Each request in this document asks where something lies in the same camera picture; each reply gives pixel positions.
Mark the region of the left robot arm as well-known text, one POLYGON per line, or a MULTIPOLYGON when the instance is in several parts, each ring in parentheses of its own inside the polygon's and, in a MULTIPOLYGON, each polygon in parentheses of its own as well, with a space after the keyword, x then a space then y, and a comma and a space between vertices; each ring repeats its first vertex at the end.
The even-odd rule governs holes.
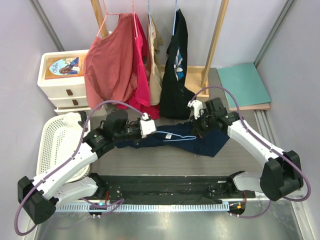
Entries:
POLYGON ((24 176, 18 181, 18 209, 24 210, 35 225, 46 222, 58 208, 75 200, 104 198, 108 184, 97 173, 73 182, 70 178, 114 149, 117 142, 139 141, 157 131, 147 113, 129 122, 123 109, 114 109, 91 131, 87 124, 80 128, 79 143, 67 160, 32 179, 24 176))

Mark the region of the beige hanging shirt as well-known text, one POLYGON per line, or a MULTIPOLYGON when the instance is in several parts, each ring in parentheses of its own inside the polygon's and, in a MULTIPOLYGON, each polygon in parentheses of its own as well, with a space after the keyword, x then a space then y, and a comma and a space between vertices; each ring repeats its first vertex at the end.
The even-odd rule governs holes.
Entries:
POLYGON ((159 59, 160 46, 164 44, 164 40, 156 26, 156 23, 151 15, 147 24, 147 78, 150 94, 150 105, 155 106, 160 103, 162 92, 162 73, 161 63, 159 59))

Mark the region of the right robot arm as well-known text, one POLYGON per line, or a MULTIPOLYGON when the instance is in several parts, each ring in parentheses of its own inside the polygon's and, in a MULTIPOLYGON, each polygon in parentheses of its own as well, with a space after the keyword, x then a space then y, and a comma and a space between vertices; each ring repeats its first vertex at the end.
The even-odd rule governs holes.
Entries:
POLYGON ((243 191, 254 191, 275 202, 303 187, 299 155, 267 141, 238 112, 228 112, 219 97, 206 102, 191 100, 187 106, 193 112, 190 120, 199 136, 217 130, 239 143, 262 166, 261 174, 244 170, 234 173, 231 182, 225 186, 230 197, 236 198, 243 191))

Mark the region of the tan board under teal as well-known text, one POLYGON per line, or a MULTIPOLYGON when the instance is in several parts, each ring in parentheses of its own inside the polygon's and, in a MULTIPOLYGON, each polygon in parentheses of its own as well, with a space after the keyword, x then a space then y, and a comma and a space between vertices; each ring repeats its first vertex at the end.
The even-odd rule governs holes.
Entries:
POLYGON ((255 105, 248 105, 248 106, 240 106, 239 109, 241 111, 247 110, 269 110, 270 104, 269 103, 262 103, 262 104, 255 104, 255 105))

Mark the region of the illustrated book on cabinet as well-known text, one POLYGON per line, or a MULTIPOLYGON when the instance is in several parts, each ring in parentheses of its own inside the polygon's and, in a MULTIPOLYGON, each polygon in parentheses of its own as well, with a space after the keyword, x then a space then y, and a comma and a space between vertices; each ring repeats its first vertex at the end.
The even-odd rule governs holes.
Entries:
POLYGON ((49 80, 82 76, 83 62, 84 58, 82 56, 49 58, 46 64, 44 78, 49 80))

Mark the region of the wooden clothes rack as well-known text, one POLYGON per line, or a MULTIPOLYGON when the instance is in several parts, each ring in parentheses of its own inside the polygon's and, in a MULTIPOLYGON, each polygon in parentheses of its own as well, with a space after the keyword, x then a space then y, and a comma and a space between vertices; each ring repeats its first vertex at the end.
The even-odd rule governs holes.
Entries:
POLYGON ((187 75, 185 79, 186 87, 193 92, 200 91, 199 97, 201 99, 209 98, 209 72, 219 41, 228 4, 228 0, 221 1, 205 66, 190 65, 187 67, 187 75))

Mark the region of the blue wire hanger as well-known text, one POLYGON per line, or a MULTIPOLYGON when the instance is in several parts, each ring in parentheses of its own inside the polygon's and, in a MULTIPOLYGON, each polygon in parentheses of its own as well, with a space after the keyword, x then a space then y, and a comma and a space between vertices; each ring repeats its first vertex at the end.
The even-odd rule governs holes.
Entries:
POLYGON ((156 133, 165 135, 165 139, 163 140, 163 142, 182 142, 193 141, 197 139, 197 137, 193 135, 179 135, 176 133, 166 131, 157 131, 156 133))

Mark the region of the navy blue t shirt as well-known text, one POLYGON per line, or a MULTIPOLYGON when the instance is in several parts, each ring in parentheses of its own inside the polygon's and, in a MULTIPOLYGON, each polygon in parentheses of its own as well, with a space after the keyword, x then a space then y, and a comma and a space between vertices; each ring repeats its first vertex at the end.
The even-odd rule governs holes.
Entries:
MULTIPOLYGON (((178 123, 176 125, 162 125, 157 131, 174 133, 182 136, 195 136, 192 133, 192 123, 178 123)), ((120 141, 115 144, 118 149, 131 147, 135 149, 170 146, 196 155, 215 157, 230 139, 226 134, 214 129, 203 137, 196 136, 195 140, 164 142, 164 134, 152 134, 139 142, 120 141)))

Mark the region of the magenta pink hanging shirt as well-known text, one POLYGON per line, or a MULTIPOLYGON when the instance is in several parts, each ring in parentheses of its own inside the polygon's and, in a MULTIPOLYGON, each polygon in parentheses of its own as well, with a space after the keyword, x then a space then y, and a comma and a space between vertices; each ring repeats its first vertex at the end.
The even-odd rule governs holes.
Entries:
POLYGON ((133 21, 133 63, 132 73, 137 77, 137 87, 126 103, 142 113, 147 113, 153 120, 160 118, 158 105, 151 105, 151 95, 144 60, 148 56, 148 42, 137 14, 133 21))

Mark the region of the white laundry basket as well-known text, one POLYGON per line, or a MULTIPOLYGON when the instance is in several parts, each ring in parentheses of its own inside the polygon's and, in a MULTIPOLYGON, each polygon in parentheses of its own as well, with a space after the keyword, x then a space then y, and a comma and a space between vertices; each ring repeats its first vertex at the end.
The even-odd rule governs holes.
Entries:
POLYGON ((43 126, 38 151, 36 175, 64 163, 79 144, 83 128, 67 127, 63 116, 50 118, 43 126))

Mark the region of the white drawer cabinet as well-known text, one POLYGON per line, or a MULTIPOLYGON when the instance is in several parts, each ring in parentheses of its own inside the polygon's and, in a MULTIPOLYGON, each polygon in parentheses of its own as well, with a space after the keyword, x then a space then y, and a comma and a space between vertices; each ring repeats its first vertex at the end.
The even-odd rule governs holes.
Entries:
POLYGON ((87 53, 87 49, 59 51, 44 53, 41 57, 37 85, 45 93, 48 100, 54 105, 54 111, 58 115, 69 112, 86 112, 89 114, 92 111, 87 101, 84 79, 84 60, 87 53), (45 79, 48 59, 62 57, 83 57, 83 75, 45 79))

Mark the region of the black printed hanging shirt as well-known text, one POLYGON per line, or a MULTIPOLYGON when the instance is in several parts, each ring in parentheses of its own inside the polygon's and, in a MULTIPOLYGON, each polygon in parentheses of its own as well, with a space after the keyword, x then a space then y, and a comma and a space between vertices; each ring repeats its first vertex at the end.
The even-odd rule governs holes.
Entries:
POLYGON ((160 116, 167 119, 187 120, 191 110, 188 102, 195 95, 186 86, 188 69, 188 28, 180 9, 175 14, 174 34, 167 48, 167 61, 162 78, 160 116))

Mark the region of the white cloth in basket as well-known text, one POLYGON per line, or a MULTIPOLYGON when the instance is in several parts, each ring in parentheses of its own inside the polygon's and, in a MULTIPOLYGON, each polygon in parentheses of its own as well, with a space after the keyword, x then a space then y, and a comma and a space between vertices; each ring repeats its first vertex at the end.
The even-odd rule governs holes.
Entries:
POLYGON ((87 120, 87 114, 84 111, 68 112, 62 118, 63 123, 69 128, 83 128, 87 120))

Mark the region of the salmon red hanging shirt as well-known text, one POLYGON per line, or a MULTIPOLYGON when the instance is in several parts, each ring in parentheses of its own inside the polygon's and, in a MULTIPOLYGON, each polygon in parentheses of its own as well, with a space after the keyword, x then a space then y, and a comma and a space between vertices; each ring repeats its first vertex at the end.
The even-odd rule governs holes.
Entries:
POLYGON ((137 88, 137 76, 133 73, 133 28, 133 14, 122 13, 109 36, 94 39, 83 66, 90 108, 106 100, 125 102, 137 88))

